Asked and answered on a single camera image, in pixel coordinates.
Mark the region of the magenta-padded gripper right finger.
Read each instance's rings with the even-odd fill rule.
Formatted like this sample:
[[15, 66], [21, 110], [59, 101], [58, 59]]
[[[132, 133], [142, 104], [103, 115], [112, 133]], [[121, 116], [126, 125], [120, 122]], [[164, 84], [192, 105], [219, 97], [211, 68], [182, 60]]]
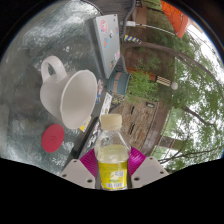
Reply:
[[168, 172], [153, 156], [146, 157], [134, 147], [128, 160], [128, 187], [140, 188], [168, 175]]

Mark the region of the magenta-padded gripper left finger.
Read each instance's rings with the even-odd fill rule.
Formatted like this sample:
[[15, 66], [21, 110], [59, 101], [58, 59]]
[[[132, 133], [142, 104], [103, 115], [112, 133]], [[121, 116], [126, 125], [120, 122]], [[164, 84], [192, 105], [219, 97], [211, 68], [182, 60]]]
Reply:
[[72, 159], [60, 176], [76, 185], [94, 189], [98, 174], [98, 162], [94, 150], [90, 150], [80, 159]]

